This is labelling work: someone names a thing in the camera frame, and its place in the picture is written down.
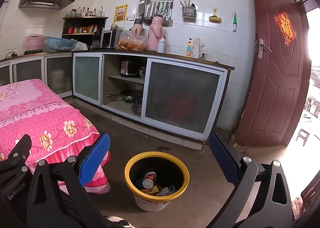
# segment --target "countertop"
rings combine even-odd
[[[139,55],[139,54],[154,55],[154,56],[161,56],[161,57],[167,57],[167,58],[183,59],[183,60],[203,63],[203,64],[207,64],[207,65],[217,66],[217,67],[221,67],[221,68],[225,68],[225,69],[229,69],[229,70],[235,70],[235,68],[233,66],[228,66],[228,65],[224,65],[224,64],[220,64],[220,63],[216,63],[216,62],[211,62],[208,60],[203,60],[203,59],[198,59],[198,58],[190,58],[190,57],[186,57],[186,56],[180,56],[180,55],[174,55],[174,54],[168,54],[168,53],[158,53],[155,51],[126,51],[126,50],[117,51],[117,50],[110,50],[110,49],[101,49],[101,50],[86,50],[86,51],[74,51],[74,52],[77,52],[77,53],[82,53],[82,52],[114,53],[114,52],[117,52],[117,53],[123,53],[124,55],[126,53],[137,54],[137,55]],[[21,58],[21,57],[30,57],[30,56],[39,56],[39,55],[54,55],[54,54],[61,54],[61,53],[73,53],[73,51],[55,51],[55,52],[35,53],[35,54],[29,54],[29,55],[20,55],[20,56],[16,56],[16,57],[2,59],[2,60],[0,60],[0,62],[9,61],[9,60],[12,60],[15,58]]]

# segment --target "door handle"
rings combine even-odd
[[[260,46],[265,47],[268,51],[272,52],[272,50],[270,50],[266,45],[260,44]]]
[[[272,52],[265,44],[263,44],[263,39],[259,39],[259,50],[258,50],[258,59],[262,59],[263,48],[266,48],[268,51]]]

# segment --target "towel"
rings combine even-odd
[[[201,41],[200,38],[193,39],[191,42],[191,57],[201,58],[204,46],[205,44]]]

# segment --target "metal screw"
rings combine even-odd
[[[67,161],[70,162],[70,163],[75,162],[76,161],[76,157],[75,156],[69,156],[67,158]]]
[[[38,162],[38,165],[39,166],[43,166],[45,164],[45,160],[40,160],[39,162]]]
[[[23,167],[21,168],[21,171],[22,171],[22,172],[27,172],[27,171],[28,171],[28,167],[27,167],[27,166],[23,166]]]
[[[248,163],[252,161],[252,159],[249,156],[244,156],[243,160]]]
[[[273,165],[280,167],[281,163],[279,161],[273,161]]]

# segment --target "poster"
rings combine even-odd
[[[126,20],[128,5],[117,6],[115,16],[113,17],[113,23],[123,22]]]
[[[275,16],[275,20],[284,38],[284,43],[289,46],[290,42],[297,37],[297,33],[294,31],[287,13],[285,11],[279,13]]]

